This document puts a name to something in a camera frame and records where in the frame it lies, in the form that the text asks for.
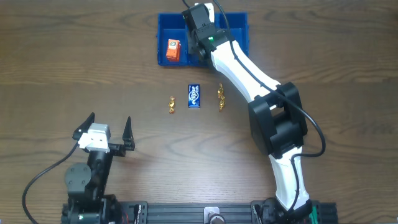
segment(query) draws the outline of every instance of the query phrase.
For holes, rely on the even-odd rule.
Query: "cable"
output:
[[[231,28],[229,27],[229,23],[228,20],[226,18],[225,12],[223,10],[223,8],[221,7],[221,5],[219,4],[219,2],[217,0],[213,0],[213,2],[217,5],[218,9],[221,11],[224,20],[225,20],[225,24],[227,26],[228,29],[228,33],[230,36],[232,36],[231,34]],[[297,106],[294,102],[292,102],[291,100],[289,100],[288,98],[286,98],[285,96],[281,95],[280,93],[276,92],[275,90],[269,88],[268,86],[266,86],[263,82],[261,82],[239,59],[239,57],[236,55],[233,44],[232,44],[232,40],[229,40],[229,44],[231,45],[231,50],[232,50],[232,54],[234,55],[235,59],[239,62],[239,64],[248,72],[248,74],[250,74],[250,76],[253,77],[253,79],[255,79],[255,81],[257,81],[260,86],[266,88],[271,94],[277,96],[278,98],[280,98],[281,100],[285,101],[286,103],[288,103],[290,106],[293,106],[298,112],[300,112],[302,115],[304,115],[314,126],[314,128],[318,131],[319,137],[321,139],[322,142],[322,149],[320,152],[318,153],[313,153],[313,154],[309,154],[309,153],[298,153],[298,154],[294,154],[292,156],[292,158],[290,159],[292,166],[293,166],[293,171],[294,171],[294,176],[296,178],[296,194],[294,197],[294,201],[292,206],[288,209],[288,212],[291,212],[294,209],[295,204],[297,203],[297,199],[299,197],[299,175],[297,173],[297,169],[294,163],[294,159],[298,156],[301,157],[319,157],[321,156],[325,150],[326,150],[326,140],[325,137],[322,133],[321,128],[319,127],[319,125],[317,124],[317,122],[307,113],[305,112],[303,109],[301,109],[299,106]]]
[[[74,145],[74,147],[72,148],[72,150],[64,157],[62,158],[60,161],[52,164],[50,167],[48,167],[47,169],[43,170],[41,173],[37,174],[26,186],[24,193],[22,194],[22,207],[24,208],[25,214],[26,216],[31,220],[31,222],[33,224],[38,224],[37,221],[32,217],[32,215],[29,213],[27,207],[26,207],[26,194],[27,191],[29,190],[30,186],[32,186],[32,184],[41,176],[43,176],[45,173],[47,173],[48,171],[50,171],[51,169],[53,169],[54,167],[58,166],[59,164],[61,164],[63,161],[67,160],[72,154],[73,152],[75,152],[75,149],[77,147],[78,143],[76,142],[76,144]]]
[[[184,5],[186,5],[187,8],[190,8],[190,6],[185,2],[185,0],[182,0],[182,2],[184,3]]]

